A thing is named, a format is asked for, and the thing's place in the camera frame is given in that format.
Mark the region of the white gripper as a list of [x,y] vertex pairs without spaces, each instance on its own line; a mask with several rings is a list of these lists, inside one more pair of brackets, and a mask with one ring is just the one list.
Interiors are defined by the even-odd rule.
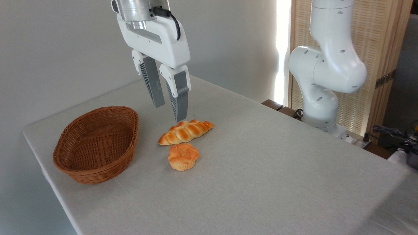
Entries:
[[146,29],[134,29],[121,15],[117,20],[125,42],[132,49],[132,58],[137,73],[143,77],[145,86],[156,108],[165,104],[155,60],[163,63],[160,73],[166,81],[170,102],[176,122],[186,119],[188,91],[191,82],[188,67],[190,50],[181,23],[180,39],[177,40],[176,24],[172,18],[157,16],[147,21]]

